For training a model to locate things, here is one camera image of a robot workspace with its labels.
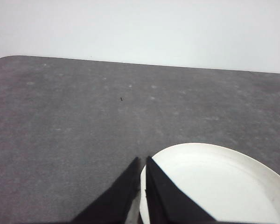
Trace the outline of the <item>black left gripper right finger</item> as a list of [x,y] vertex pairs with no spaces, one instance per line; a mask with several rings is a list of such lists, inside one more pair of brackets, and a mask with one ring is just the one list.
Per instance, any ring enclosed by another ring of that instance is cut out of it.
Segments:
[[184,194],[150,156],[146,160],[146,196],[151,223],[216,221]]

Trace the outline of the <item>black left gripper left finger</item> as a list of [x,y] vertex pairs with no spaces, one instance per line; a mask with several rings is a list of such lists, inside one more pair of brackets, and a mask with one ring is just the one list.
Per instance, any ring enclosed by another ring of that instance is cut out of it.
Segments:
[[140,158],[135,157],[115,182],[79,213],[73,222],[125,222],[139,191]]

